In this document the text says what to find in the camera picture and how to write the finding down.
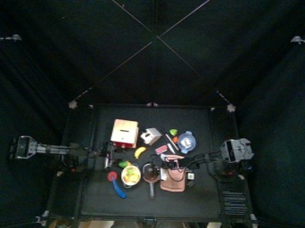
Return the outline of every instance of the table surface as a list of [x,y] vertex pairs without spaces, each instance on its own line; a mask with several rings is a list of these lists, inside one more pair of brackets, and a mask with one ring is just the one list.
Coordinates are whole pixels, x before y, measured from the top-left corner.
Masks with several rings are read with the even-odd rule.
[[[187,155],[218,151],[225,140],[236,137],[236,125],[225,109],[179,109],[97,106],[94,110],[76,110],[71,115],[63,142],[98,146],[111,138],[115,119],[138,122],[139,132],[155,127],[166,130],[178,129],[179,134],[192,131],[197,146]],[[145,145],[138,137],[137,147],[146,146],[147,151],[135,159],[135,149],[118,151],[115,156],[130,160],[142,167],[155,154],[155,148],[166,141],[161,138],[151,146]],[[149,197],[149,183],[145,180],[130,189],[125,188],[119,167],[113,167],[118,173],[118,185],[126,192],[126,199],[115,194],[113,184],[107,181],[103,168],[103,158],[95,160],[94,171],[90,174],[82,190],[80,216],[99,218],[139,218],[175,219],[183,221],[214,221],[220,219],[220,199],[217,184],[209,175],[206,164],[193,170],[196,182],[186,186],[183,192],[163,191],[155,183],[155,198]]]

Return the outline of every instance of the black table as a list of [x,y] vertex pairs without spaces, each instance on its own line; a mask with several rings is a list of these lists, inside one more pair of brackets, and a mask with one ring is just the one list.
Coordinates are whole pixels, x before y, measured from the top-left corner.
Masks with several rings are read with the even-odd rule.
[[[166,130],[177,128],[179,134],[192,131],[197,146],[186,156],[218,151],[225,140],[237,138],[234,113],[226,108],[200,107],[137,107],[97,105],[79,107],[71,111],[71,117],[63,137],[63,144],[79,143],[80,146],[98,146],[110,141],[115,119],[138,122],[139,131],[155,127]],[[129,159],[141,167],[155,154],[154,149],[165,144],[159,139],[147,151],[135,159],[135,149],[126,149],[117,154],[118,158]],[[137,147],[146,146],[138,137]],[[76,216],[78,219],[170,219],[179,221],[220,221],[221,204],[217,182],[209,174],[208,165],[193,170],[196,184],[183,192],[170,192],[159,189],[155,184],[155,198],[149,197],[149,183],[143,180],[130,189],[123,187],[127,198],[115,194],[113,184],[107,181],[103,170],[103,158],[93,164],[93,170],[82,181],[67,175],[56,177],[56,186],[51,197],[50,211],[54,216]]]

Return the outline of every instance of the black curtain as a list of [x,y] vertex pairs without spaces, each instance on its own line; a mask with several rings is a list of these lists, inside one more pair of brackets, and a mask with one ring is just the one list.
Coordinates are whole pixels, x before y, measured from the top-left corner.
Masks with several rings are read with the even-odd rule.
[[305,45],[292,45],[238,111],[241,136],[253,141],[256,153],[256,215],[266,227],[305,226],[304,60]]
[[[0,30],[3,37],[12,36],[2,21]],[[40,216],[50,194],[47,160],[36,156],[27,162],[8,161],[10,143],[20,135],[31,135],[42,143],[60,143],[68,103],[20,41],[0,41],[0,62],[2,226]]]

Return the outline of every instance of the cardboard box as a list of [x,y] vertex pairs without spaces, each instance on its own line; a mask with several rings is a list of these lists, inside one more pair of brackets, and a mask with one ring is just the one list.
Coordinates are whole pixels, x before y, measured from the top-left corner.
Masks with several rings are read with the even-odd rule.
[[111,141],[115,146],[122,148],[135,148],[138,138],[138,122],[117,119],[114,121],[114,130]]

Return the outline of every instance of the blue plate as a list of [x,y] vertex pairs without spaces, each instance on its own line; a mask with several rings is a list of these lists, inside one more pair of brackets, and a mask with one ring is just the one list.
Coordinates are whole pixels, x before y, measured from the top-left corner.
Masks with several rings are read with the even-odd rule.
[[187,154],[196,148],[196,138],[192,132],[186,132],[179,136],[178,146],[181,148],[181,152]]

